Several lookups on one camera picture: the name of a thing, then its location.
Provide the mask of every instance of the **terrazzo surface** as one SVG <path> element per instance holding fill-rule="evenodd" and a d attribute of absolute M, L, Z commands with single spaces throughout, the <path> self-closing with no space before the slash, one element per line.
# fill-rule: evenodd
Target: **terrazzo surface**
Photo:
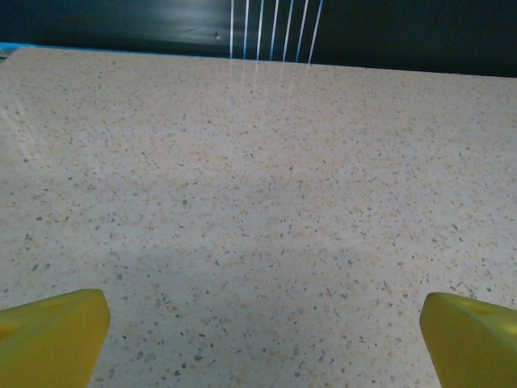
<path fill-rule="evenodd" d="M 516 308 L 517 79 L 22 48 L 0 85 L 0 308 L 102 289 L 90 388 L 438 388 L 425 296 Z"/>

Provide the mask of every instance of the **speckled countertop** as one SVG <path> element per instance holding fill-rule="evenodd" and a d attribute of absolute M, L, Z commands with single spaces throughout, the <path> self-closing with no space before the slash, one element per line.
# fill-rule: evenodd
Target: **speckled countertop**
<path fill-rule="evenodd" d="M 0 307 L 101 288 L 92 388 L 438 387 L 427 293 L 516 306 L 516 79 L 27 48 L 0 85 Z"/>

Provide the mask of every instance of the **dark wall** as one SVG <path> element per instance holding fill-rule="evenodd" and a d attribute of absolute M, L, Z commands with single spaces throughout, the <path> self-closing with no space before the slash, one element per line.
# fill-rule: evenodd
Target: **dark wall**
<path fill-rule="evenodd" d="M 517 1 L 4 0 L 0 41 L 517 76 Z"/>

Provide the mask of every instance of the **white vertical line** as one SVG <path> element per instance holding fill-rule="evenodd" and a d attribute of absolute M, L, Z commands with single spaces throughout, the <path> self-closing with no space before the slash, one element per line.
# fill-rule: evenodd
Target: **white vertical line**
<path fill-rule="evenodd" d="M 292 4 L 293 3 L 294 3 L 294 0 L 291 0 L 291 6 L 289 7 L 288 30 L 285 32 L 284 56 L 282 57 L 282 62 L 285 62 L 285 53 L 288 51 L 289 29 L 291 29 L 291 16 L 292 16 Z"/>
<path fill-rule="evenodd" d="M 235 9 L 235 0 L 232 0 L 232 10 L 229 17 L 229 57 L 233 58 L 233 10 Z"/>
<path fill-rule="evenodd" d="M 296 62 L 298 62 L 298 57 L 300 56 L 301 38 L 304 35 L 305 16 L 307 15 L 308 4 L 309 0 L 305 0 L 304 15 L 301 18 L 300 36 L 298 37 L 298 49 L 296 50 Z"/>
<path fill-rule="evenodd" d="M 316 24 L 314 25 L 313 43 L 311 43 L 311 45 L 310 45 L 309 60 L 307 61 L 307 63 L 310 63 L 313 60 L 314 42 L 316 41 L 317 26 L 320 23 L 320 15 L 322 14 L 322 6 L 323 6 L 323 0 L 320 0 L 320 6 L 317 9 Z"/>
<path fill-rule="evenodd" d="M 262 38 L 262 17 L 264 15 L 264 0 L 260 2 L 260 20 L 258 22 L 257 60 L 260 54 L 260 40 Z"/>
<path fill-rule="evenodd" d="M 244 19 L 244 47 L 242 49 L 242 59 L 246 59 L 246 43 L 248 41 L 248 14 L 250 13 L 250 0 L 246 0 L 246 18 Z"/>
<path fill-rule="evenodd" d="M 269 60 L 273 60 L 273 48 L 275 47 L 276 18 L 278 16 L 278 1 L 275 4 L 275 18 L 273 19 L 273 34 L 271 35 L 271 49 L 269 50 Z"/>

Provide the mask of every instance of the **table surface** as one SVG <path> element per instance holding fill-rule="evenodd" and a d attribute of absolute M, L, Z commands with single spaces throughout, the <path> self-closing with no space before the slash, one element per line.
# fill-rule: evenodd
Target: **table surface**
<path fill-rule="evenodd" d="M 439 387 L 425 296 L 515 308 L 517 79 L 24 48 L 0 308 L 100 288 L 92 388 Z"/>

